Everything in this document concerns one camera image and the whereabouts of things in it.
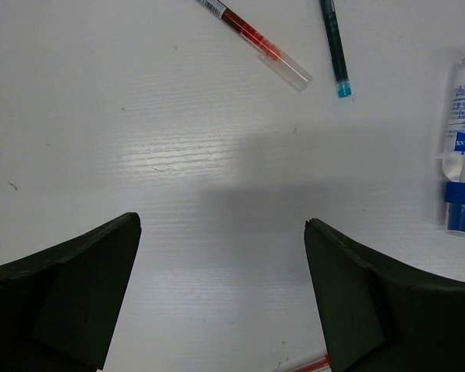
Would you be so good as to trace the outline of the red gel pen clear cap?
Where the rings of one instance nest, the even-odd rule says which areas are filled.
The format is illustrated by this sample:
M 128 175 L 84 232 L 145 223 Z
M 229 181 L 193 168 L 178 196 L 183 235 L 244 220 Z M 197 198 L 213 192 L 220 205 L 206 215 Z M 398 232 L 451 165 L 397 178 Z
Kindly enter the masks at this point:
M 312 76 L 280 47 L 218 0 L 197 0 L 259 52 L 259 59 L 297 92 L 303 91 Z

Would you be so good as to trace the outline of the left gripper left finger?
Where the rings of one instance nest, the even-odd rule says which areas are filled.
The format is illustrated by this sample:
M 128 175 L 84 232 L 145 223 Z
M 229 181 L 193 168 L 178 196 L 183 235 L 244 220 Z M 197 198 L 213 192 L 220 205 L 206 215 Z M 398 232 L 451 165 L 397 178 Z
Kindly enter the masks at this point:
M 0 265 L 0 371 L 102 370 L 140 237 L 128 212 Z

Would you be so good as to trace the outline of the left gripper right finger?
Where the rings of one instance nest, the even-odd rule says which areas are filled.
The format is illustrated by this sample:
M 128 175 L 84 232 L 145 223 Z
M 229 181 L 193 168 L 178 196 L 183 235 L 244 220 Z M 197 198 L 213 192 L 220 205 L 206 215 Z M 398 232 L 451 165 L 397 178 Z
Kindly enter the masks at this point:
M 465 282 L 402 263 L 319 219 L 305 252 L 334 371 L 465 371 Z

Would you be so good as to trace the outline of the blue gel pen teal end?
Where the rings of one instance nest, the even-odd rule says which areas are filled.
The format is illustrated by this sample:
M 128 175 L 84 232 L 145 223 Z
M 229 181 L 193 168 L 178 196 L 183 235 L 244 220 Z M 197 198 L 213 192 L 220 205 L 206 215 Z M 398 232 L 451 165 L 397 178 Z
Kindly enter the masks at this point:
M 325 34 L 329 45 L 332 69 L 336 79 L 336 90 L 339 98 L 351 96 L 350 80 L 346 68 L 339 24 L 333 0 L 319 1 Z

